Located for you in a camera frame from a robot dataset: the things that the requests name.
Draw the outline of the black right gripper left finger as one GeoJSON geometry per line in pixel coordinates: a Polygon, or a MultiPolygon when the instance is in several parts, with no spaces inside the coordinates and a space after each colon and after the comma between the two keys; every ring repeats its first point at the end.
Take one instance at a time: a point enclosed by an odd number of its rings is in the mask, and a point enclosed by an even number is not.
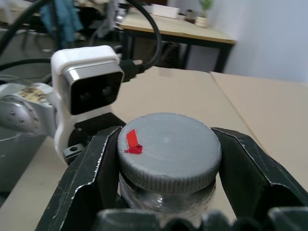
{"type": "Polygon", "coordinates": [[[35,231],[91,231],[99,211],[115,208],[120,131],[110,127],[93,136],[64,172],[35,231]]]}

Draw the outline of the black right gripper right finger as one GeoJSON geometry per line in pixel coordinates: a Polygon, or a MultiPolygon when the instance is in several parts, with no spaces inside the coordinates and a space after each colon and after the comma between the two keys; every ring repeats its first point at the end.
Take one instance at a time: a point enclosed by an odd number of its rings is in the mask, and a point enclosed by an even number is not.
{"type": "Polygon", "coordinates": [[[222,149],[219,176],[237,218],[265,219],[275,207],[308,207],[308,192],[250,136],[212,130],[222,149]]]}

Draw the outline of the grey ribbed jar lid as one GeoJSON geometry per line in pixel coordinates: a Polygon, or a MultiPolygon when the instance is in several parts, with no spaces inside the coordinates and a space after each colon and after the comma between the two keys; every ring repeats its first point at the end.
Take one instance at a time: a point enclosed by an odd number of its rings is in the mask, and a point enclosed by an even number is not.
{"type": "Polygon", "coordinates": [[[216,178],[222,158],[217,135],[202,122],[153,113],[127,123],[117,141],[120,171],[134,185],[159,194],[193,193],[216,178]],[[126,134],[135,129],[141,154],[129,154],[126,134]]]}

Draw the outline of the clear plastic jar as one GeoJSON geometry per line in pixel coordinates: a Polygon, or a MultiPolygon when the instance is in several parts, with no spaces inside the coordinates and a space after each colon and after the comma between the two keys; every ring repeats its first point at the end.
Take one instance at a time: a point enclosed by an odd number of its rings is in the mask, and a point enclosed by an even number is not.
{"type": "Polygon", "coordinates": [[[201,216],[212,203],[216,191],[216,178],[205,188],[184,194],[159,194],[134,185],[124,173],[119,172],[122,200],[131,209],[143,209],[156,213],[161,224],[173,218],[183,218],[198,226],[201,216]]]}

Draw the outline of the white rectangular box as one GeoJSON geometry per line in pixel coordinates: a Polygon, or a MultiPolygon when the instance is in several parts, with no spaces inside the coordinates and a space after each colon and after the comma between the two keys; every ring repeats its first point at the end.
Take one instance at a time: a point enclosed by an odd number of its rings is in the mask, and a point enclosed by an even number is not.
{"type": "Polygon", "coordinates": [[[180,12],[179,8],[169,7],[165,5],[144,5],[143,8],[152,15],[176,19],[180,12]]]}

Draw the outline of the small dark jar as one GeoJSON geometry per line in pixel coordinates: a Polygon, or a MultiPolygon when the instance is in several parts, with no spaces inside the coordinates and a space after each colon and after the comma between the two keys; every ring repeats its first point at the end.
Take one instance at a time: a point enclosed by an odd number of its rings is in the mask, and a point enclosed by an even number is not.
{"type": "Polygon", "coordinates": [[[192,23],[192,24],[195,23],[195,17],[194,17],[194,12],[193,12],[193,10],[188,9],[188,10],[186,11],[184,20],[185,20],[186,22],[189,22],[189,23],[192,23]]]}

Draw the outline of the red tape piece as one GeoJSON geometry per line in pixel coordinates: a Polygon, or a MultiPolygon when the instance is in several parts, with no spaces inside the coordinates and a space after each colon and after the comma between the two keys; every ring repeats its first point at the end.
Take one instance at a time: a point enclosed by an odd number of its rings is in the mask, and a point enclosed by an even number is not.
{"type": "Polygon", "coordinates": [[[125,150],[129,154],[141,154],[142,145],[139,144],[135,129],[126,134],[128,148],[125,150]]]}

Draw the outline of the blue cloth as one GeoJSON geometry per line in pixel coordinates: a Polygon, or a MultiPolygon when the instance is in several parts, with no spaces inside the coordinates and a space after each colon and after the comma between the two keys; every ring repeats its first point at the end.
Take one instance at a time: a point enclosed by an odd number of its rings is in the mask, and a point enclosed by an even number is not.
{"type": "MultiPolygon", "coordinates": [[[[79,18],[74,0],[54,0],[55,13],[57,15],[58,26],[60,31],[61,45],[67,47],[77,39],[77,34],[81,33],[84,28],[79,18]]],[[[55,27],[52,22],[51,2],[42,6],[39,10],[40,18],[47,31],[55,36],[52,29],[55,27]]]]}

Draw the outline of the wooden table with black legs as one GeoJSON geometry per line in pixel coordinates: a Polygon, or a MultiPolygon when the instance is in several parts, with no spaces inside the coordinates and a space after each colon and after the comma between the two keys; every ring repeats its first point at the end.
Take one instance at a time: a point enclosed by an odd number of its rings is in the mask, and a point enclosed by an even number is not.
{"type": "MultiPolygon", "coordinates": [[[[163,41],[186,44],[183,57],[182,69],[186,69],[191,46],[201,46],[219,49],[218,57],[214,67],[215,72],[222,73],[226,66],[231,49],[236,41],[226,34],[212,28],[200,28],[179,19],[171,19],[153,16],[163,41]]],[[[154,31],[139,12],[130,11],[120,23],[123,29],[123,59],[132,59],[135,46],[135,38],[154,39],[154,31]]]]}

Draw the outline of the green plant in white pot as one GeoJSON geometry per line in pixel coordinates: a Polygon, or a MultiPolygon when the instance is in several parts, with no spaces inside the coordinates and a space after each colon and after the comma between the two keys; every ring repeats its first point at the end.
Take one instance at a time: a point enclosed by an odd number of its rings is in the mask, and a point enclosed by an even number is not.
{"type": "Polygon", "coordinates": [[[208,27],[208,11],[212,8],[214,0],[199,0],[201,6],[200,16],[195,18],[195,25],[200,28],[208,27]]]}

